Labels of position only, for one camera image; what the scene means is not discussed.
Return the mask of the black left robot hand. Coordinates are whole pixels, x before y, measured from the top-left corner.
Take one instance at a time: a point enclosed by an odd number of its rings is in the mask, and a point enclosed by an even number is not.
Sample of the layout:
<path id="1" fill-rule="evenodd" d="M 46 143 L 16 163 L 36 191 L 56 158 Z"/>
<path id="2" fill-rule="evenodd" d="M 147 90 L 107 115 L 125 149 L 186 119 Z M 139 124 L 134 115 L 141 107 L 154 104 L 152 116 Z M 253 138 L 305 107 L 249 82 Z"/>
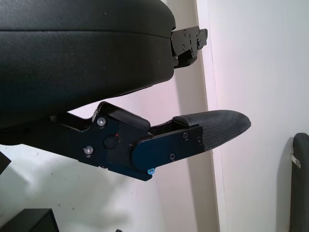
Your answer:
<path id="1" fill-rule="evenodd" d="M 244 133 L 242 113 L 157 126 L 107 102 L 170 80 L 207 43 L 159 0 L 3 0 L 0 143 L 28 145 L 142 181 Z"/>

